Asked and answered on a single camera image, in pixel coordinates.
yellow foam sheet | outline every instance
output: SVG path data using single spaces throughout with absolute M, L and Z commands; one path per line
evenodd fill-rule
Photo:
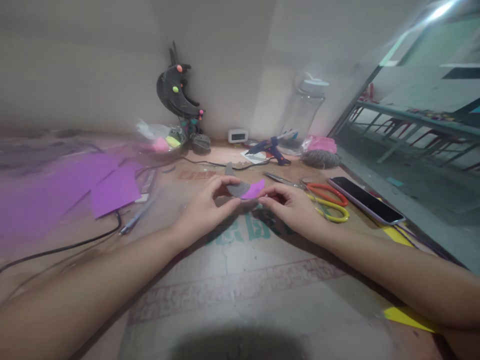
M 438 333 L 438 326 L 408 306 L 389 307 L 383 311 L 388 320 L 405 324 L 431 333 Z
M 414 246 L 407 241 L 393 226 L 383 226 L 380 223 L 377 223 L 378 227 L 381 228 L 394 242 L 409 246 L 413 248 Z M 409 306 L 392 306 L 383 311 L 383 315 L 388 320 L 401 323 L 404 325 L 408 325 L 414 328 L 422 329 L 431 333 L 438 333 L 439 327 L 425 318 L 424 316 L 420 315 L 418 312 L 410 308 Z

person's left hand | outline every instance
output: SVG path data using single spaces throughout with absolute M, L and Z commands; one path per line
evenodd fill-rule
M 214 200 L 219 196 L 232 196 L 227 190 L 229 184 L 240 184 L 241 180 L 235 176 L 212 176 L 193 198 L 173 228 L 180 235 L 181 245 L 188 248 L 195 241 L 225 220 L 242 202 L 233 198 L 217 207 Z

gray foam piece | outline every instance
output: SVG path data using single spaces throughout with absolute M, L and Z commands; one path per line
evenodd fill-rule
M 235 176 L 231 161 L 225 167 L 225 175 Z M 234 198 L 240 198 L 250 189 L 250 184 L 242 181 L 236 185 L 227 185 L 226 188 Z

pink plastic bag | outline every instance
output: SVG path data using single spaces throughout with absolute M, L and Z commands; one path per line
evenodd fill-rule
M 308 135 L 306 141 L 310 141 L 308 150 L 326 150 L 333 154 L 337 153 L 337 144 L 335 140 L 330 137 L 321 137 L 315 135 Z

purple paper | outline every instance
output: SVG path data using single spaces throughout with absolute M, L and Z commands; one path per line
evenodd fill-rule
M 142 167 L 138 162 L 128 162 L 91 189 L 91 210 L 95 218 L 142 197 L 135 181 L 135 172 Z
M 240 198 L 241 199 L 255 199 L 264 187 L 265 187 L 265 179 L 262 179 L 259 182 L 251 184 L 248 191 L 246 193 L 244 193 Z
M 0 238 L 41 239 L 90 189 L 115 170 L 120 155 L 86 154 L 61 163 L 53 174 L 0 193 Z

